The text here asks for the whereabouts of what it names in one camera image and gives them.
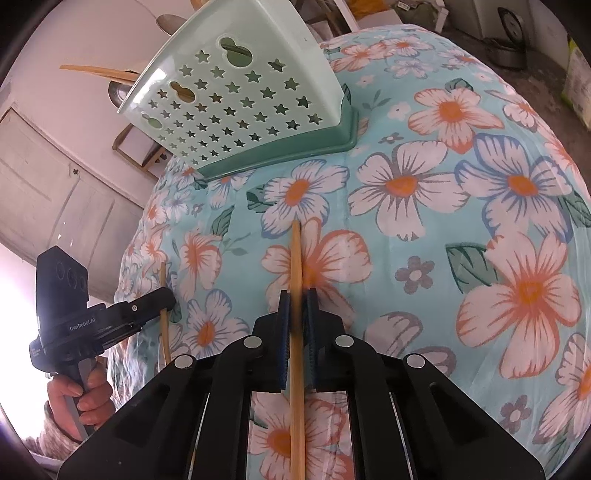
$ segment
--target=mouse-shaped hole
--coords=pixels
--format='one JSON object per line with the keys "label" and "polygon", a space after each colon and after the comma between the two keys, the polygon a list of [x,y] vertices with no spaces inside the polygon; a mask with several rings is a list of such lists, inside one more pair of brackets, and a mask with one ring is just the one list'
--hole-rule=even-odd
{"label": "mouse-shaped hole", "polygon": [[191,103],[195,101],[195,94],[192,90],[183,87],[179,82],[170,82],[170,87],[177,92],[178,98],[183,102]]}
{"label": "mouse-shaped hole", "polygon": [[229,37],[220,40],[220,46],[228,52],[228,61],[235,67],[248,67],[252,63],[252,53],[248,48],[236,45]]}
{"label": "mouse-shaped hole", "polygon": [[155,118],[150,117],[147,113],[142,113],[142,118],[145,118],[148,121],[148,125],[152,128],[162,128],[162,124]]}

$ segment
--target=white door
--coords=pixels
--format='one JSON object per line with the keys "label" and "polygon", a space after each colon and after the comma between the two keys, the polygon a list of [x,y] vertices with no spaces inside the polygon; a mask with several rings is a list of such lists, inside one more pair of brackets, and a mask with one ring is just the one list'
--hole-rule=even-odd
{"label": "white door", "polygon": [[16,112],[0,121],[0,243],[24,260],[59,245],[88,269],[89,293],[112,302],[141,215]]}

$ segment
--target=floral tablecloth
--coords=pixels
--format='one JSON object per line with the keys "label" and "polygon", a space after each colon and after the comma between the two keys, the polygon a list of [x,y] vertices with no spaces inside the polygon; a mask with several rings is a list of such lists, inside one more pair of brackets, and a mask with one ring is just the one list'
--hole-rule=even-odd
{"label": "floral tablecloth", "polygon": [[[166,262],[173,355],[219,353],[276,308],[297,218],[322,308],[381,353],[425,355],[550,476],[591,423],[577,167],[510,85],[444,38],[399,25],[322,47],[361,114],[357,146],[209,184],[173,159],[116,300],[157,288]],[[118,405],[162,367],[159,344],[154,322],[113,348]],[[287,480],[288,397],[257,394],[253,408],[249,478]],[[309,480],[353,477],[342,394],[308,396],[306,440]]]}

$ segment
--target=mint green basket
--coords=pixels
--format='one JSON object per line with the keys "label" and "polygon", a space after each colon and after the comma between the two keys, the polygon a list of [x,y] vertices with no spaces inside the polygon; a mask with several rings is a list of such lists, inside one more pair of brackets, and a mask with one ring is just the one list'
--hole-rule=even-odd
{"label": "mint green basket", "polygon": [[209,180],[357,141],[358,114],[289,0],[211,0],[119,113]]}

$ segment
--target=sleeve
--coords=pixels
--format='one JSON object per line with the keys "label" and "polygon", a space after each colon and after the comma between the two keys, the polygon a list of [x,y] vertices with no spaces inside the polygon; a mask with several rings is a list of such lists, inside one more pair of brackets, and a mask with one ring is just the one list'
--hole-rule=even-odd
{"label": "sleeve", "polygon": [[57,426],[49,402],[45,403],[45,420],[39,437],[29,437],[23,442],[33,453],[56,460],[65,460],[80,445],[80,442],[71,438]]}

